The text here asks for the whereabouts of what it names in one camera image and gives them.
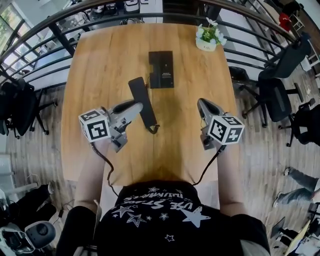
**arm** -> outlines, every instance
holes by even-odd
[[[110,141],[103,139],[95,142],[96,148],[106,154]],[[83,206],[97,213],[94,200],[100,202],[104,178],[105,161],[92,149],[84,162],[78,183],[75,189],[74,207]]]
[[[217,157],[220,212],[234,216],[247,214],[237,161],[233,157],[235,146],[228,145]]]

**white star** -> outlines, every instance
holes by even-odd
[[[156,192],[156,191],[158,191],[159,190],[159,188],[156,188],[155,186],[154,187],[149,187],[149,192],[148,193],[150,193],[150,192]]]
[[[140,222],[146,222],[144,219],[141,218],[141,214],[133,215],[129,212],[128,212],[128,214],[129,214],[130,218],[126,221],[126,223],[133,222],[137,228],[139,227]]]
[[[174,236],[173,235],[166,235],[165,239],[168,240],[168,242],[174,241]]]
[[[123,207],[120,206],[120,209],[113,211],[112,213],[119,213],[120,214],[120,218],[122,218],[122,216],[126,213],[126,212],[134,212],[133,210],[130,209],[131,206],[127,206],[127,207]]]
[[[161,216],[159,218],[165,221],[166,219],[169,218],[168,213],[161,213]]]
[[[199,206],[193,212],[185,210],[185,209],[181,209],[181,211],[187,217],[183,220],[183,222],[192,222],[193,225],[195,225],[197,228],[200,227],[200,221],[211,219],[211,217],[209,217],[209,216],[201,215],[201,211],[202,211],[201,206]]]

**shoe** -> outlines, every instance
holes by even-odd
[[[281,195],[282,193],[279,192],[278,195],[276,196],[275,200],[273,201],[273,208],[276,208],[278,206],[278,199],[279,199],[279,196]]]
[[[291,167],[287,167],[284,172],[283,172],[283,176],[288,176],[290,173]]]
[[[55,192],[54,185],[51,181],[48,183],[48,192],[50,195],[52,195]]]

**wooden floor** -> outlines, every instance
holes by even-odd
[[[287,89],[291,89],[293,83],[297,82],[301,86],[305,101],[314,97],[318,104],[319,92],[315,81],[310,77],[312,74],[309,76],[299,66],[284,83]],[[238,93],[235,89],[235,94],[239,116],[241,116],[241,111],[248,109],[254,103],[254,99],[244,91]],[[295,94],[289,97],[292,108],[296,111],[300,104],[299,98]],[[64,87],[49,89],[42,98],[43,102],[57,99],[59,103],[57,108],[51,106],[41,113],[44,125],[50,130],[50,135],[45,136],[36,124],[35,132],[27,132],[20,140],[16,140],[13,133],[10,133],[7,139],[7,153],[11,155],[17,186],[24,185],[30,180],[37,180],[35,176],[31,176],[27,181],[30,174],[39,175],[43,184],[48,181],[55,182],[56,190],[52,195],[52,202],[58,210],[61,207],[65,209],[63,218],[54,225],[58,234],[55,243],[59,239],[66,213],[70,208],[66,203],[73,199],[76,185],[75,182],[65,181],[62,172],[60,140],[63,98]],[[290,137],[289,131],[278,130],[279,123],[271,121],[267,128],[262,128],[260,110],[250,114],[248,119],[244,120],[244,124],[245,133],[240,143],[239,171],[249,214],[266,225],[268,236],[272,226],[284,216],[286,216],[285,224],[289,228],[300,230],[306,222],[309,203],[280,205],[278,208],[272,208],[272,203],[279,191],[289,192],[299,187],[292,179],[283,176],[286,166],[293,166],[309,175],[320,177],[320,147],[313,143],[301,145],[297,140],[293,141],[291,148],[286,147]],[[200,184],[197,189],[200,191],[200,199],[203,203],[213,207],[218,206],[216,183]],[[106,191],[109,199],[107,208],[109,208],[114,204],[115,198],[108,188]],[[54,222],[57,217],[55,215],[51,221]],[[282,255],[284,248],[279,242],[271,240],[270,246],[272,248],[280,246],[279,249],[271,249],[271,252],[272,255]]]

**potted plant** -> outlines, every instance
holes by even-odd
[[[209,22],[209,26],[202,27],[202,24],[198,26],[195,33],[195,44],[203,51],[213,52],[217,45],[224,46],[227,42],[227,39],[225,39],[224,34],[220,32],[218,23],[216,23],[215,20],[213,21],[208,17],[206,20]]]

